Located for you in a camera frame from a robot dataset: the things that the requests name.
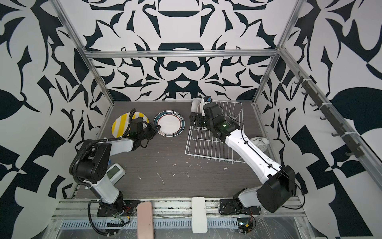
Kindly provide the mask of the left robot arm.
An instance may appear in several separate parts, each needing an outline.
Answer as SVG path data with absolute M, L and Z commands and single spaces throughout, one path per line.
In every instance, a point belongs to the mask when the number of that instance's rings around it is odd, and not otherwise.
M 123 199 L 107 176 L 109 158 L 143 147 L 142 141 L 150 141 L 161 127 L 146 122 L 142 117 L 132 119 L 127 130 L 117 138 L 88 139 L 73 159 L 69 173 L 75 182 L 83 185 L 105 204 L 115 204 Z

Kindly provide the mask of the yellow white striped plate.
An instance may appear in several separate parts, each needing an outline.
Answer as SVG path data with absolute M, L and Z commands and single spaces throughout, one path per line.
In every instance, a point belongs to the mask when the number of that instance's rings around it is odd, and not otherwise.
M 130 113 L 125 113 L 114 121 L 111 128 L 111 132 L 114 137 L 121 137 L 127 130 L 127 126 L 129 125 L 129 115 Z M 132 119 L 137 119 L 139 117 L 142 117 L 145 122 L 149 123 L 148 117 L 141 112 L 135 112 Z

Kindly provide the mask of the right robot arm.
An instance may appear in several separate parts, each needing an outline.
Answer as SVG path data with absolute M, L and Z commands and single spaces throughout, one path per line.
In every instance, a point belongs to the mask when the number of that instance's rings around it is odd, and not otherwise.
M 244 133 L 244 124 L 232 118 L 216 102 L 193 100 L 190 121 L 192 126 L 209 130 L 234 150 L 262 183 L 260 188 L 247 188 L 237 194 L 236 199 L 242 207 L 253 207 L 256 197 L 263 208 L 274 213 L 283 208 L 299 188 L 294 170 L 288 165 L 281 166 L 261 151 Z

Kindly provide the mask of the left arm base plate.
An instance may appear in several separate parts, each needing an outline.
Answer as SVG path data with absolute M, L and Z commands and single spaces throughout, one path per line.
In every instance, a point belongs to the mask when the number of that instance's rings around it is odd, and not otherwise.
M 98 212 L 96 215 L 98 217 L 112 217 L 118 213 L 123 217 L 134 216 L 136 213 L 136 208 L 140 203 L 140 200 L 124 200 L 121 206 L 117 206 L 116 204 L 101 203 L 98 207 Z

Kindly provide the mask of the green rimmed white plate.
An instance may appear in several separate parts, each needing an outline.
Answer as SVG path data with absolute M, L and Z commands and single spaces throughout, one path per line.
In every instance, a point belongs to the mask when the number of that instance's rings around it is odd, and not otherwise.
M 184 117 L 171 110 L 160 112 L 153 121 L 154 125 L 159 126 L 158 134 L 164 137 L 175 137 L 183 132 L 186 126 Z

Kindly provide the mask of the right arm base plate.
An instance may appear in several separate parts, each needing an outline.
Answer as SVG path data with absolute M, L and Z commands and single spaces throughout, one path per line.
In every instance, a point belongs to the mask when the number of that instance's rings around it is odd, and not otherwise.
M 253 206 L 250 208 L 245 208 L 238 200 L 220 199 L 219 213 L 223 216 L 230 216 L 230 215 L 257 216 L 261 214 L 261 207 Z

